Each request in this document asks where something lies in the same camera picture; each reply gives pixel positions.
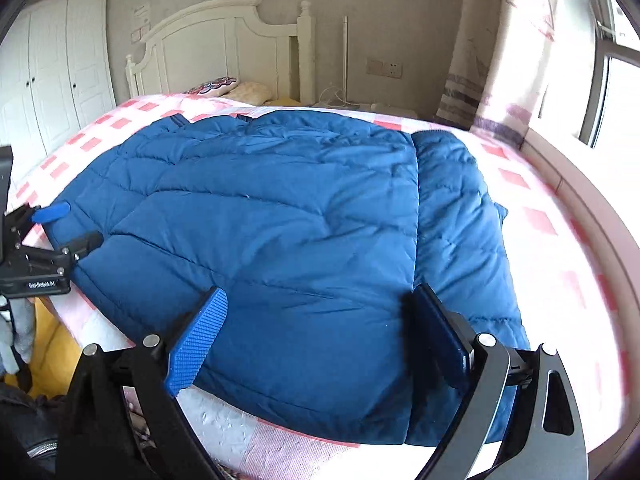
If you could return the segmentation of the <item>grey gloved left hand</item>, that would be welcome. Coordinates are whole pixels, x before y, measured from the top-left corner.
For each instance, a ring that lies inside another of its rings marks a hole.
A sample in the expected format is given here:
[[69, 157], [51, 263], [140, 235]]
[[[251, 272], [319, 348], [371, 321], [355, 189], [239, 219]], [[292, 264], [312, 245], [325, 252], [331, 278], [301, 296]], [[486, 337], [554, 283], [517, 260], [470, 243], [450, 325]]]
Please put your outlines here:
[[25, 298], [1, 297], [1, 375], [15, 375], [32, 360], [36, 336], [34, 305]]

